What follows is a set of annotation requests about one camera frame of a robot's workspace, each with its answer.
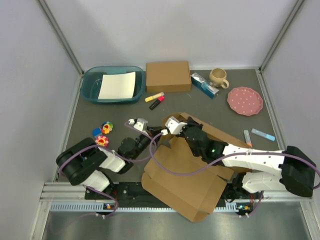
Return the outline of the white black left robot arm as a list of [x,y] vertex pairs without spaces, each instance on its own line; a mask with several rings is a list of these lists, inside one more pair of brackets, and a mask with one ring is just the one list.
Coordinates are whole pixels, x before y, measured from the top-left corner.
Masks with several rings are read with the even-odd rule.
[[147,127],[137,138],[123,139],[116,151],[87,137],[58,155],[55,162],[59,173],[63,174],[72,186],[82,185],[89,192],[106,199],[113,194],[115,187],[102,169],[124,174],[135,163],[150,159],[150,155],[144,158],[139,156],[148,147],[157,147],[163,129],[160,126]]

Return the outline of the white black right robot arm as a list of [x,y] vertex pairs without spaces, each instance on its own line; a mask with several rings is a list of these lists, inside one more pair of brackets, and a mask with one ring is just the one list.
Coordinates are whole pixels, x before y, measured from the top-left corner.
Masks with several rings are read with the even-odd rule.
[[179,133],[192,154],[211,166],[245,168],[233,181],[233,192],[239,198],[260,191],[288,191],[311,198],[317,171],[316,164],[298,147],[262,151],[213,140],[203,131],[203,125],[191,117],[183,121]]

